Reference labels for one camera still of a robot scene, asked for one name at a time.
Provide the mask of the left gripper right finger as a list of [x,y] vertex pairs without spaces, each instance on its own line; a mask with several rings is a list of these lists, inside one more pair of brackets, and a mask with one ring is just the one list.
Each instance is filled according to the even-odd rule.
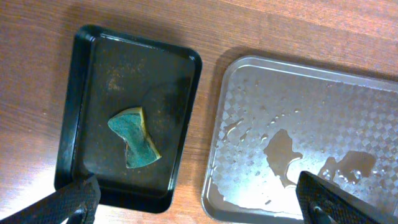
[[307,171],[299,175],[296,196],[305,223],[397,223],[397,217]]

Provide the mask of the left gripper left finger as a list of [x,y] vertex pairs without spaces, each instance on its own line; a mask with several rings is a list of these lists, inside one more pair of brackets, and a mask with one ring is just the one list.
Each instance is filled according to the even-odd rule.
[[94,175],[80,178],[1,223],[93,223],[101,192]]

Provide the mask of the green yellow sponge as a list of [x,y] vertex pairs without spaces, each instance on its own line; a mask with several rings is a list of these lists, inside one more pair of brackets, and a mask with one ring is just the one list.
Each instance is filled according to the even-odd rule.
[[126,144],[128,169],[137,169],[158,161],[157,150],[147,128],[143,107],[126,109],[108,120],[108,127]]

